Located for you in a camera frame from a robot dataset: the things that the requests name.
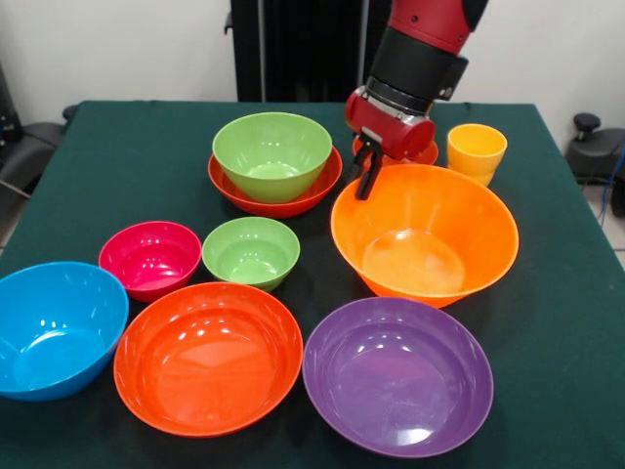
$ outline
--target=small green bowl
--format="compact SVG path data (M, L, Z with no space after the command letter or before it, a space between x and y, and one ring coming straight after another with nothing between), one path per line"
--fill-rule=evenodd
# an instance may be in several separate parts
M331 151L327 130L286 112L246 115L224 126L213 140L213 154L228 178L263 203L284 203L304 193Z
M223 223L202 245L206 269L221 280L272 291L300 257L300 241L270 218L245 217Z

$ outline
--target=pink bowl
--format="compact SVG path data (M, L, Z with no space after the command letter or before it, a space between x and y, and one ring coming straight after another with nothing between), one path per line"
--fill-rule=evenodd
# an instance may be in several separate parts
M189 228L145 222L109 239L98 264L121 281L131 298L151 303L187 285L201 256L202 244Z

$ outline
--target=orange plate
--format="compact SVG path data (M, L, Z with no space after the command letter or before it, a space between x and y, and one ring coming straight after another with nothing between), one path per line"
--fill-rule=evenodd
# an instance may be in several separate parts
M339 252L380 296L440 308L487 288L512 267L519 231L488 188L425 164L382 168L367 200L349 184L332 209Z
M133 320L113 374L122 401L143 422L174 435L215 437L272 411L297 379L302 354L297 322L268 293L200 283Z
M240 191L224 174L215 156L208 160L208 176L222 195L241 210L269 218L291 218L311 210L332 190L343 172L343 160L337 149L332 152L314 184L295 200L286 203L262 203Z
M358 137L354 138L352 142L352 152L354 156L358 153L358 150L362 148L362 142L358 139ZM401 163L419 163L419 164L434 164L438 159L438 145L435 141L431 141L426 149L424 149L419 155L416 157L414 161L405 160L405 161L397 161L396 159L392 159L389 156L384 155L382 159L382 166L391 166L393 164L401 164Z

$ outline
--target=black chair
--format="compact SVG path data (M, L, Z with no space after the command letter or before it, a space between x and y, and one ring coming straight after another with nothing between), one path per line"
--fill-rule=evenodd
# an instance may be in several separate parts
M21 125L0 64L0 222L30 198L62 139L60 124ZM0 223L0 234L5 229Z
M625 146L625 129L600 129L594 114L583 112L573 117L577 137L570 141L564 157L577 182L587 185L614 183L610 204L617 217L625 216L625 165L617 168Z

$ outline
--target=table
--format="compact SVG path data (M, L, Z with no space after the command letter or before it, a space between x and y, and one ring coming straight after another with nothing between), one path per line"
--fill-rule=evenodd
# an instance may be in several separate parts
M213 135L230 120L282 109L316 119L346 162L342 104L85 103L17 231L0 275L35 263L96 263L106 239L144 220L206 236L244 214L212 187ZM625 464L625 275L534 106L440 105L438 144L462 122L494 125L510 147L491 187L514 213L521 251L493 287L445 310L476 335L495 377L478 434L443 456L394 460L360 449L316 414L300 381L258 424L186 440L135 418L109 367L65 401L0 400L2 468L609 468ZM440 161L444 163L444 151ZM286 221L302 241L294 272L274 292L305 337L337 307L371 293L337 253L329 212ZM200 268L192 281L208 281ZM131 318L143 305L133 303Z

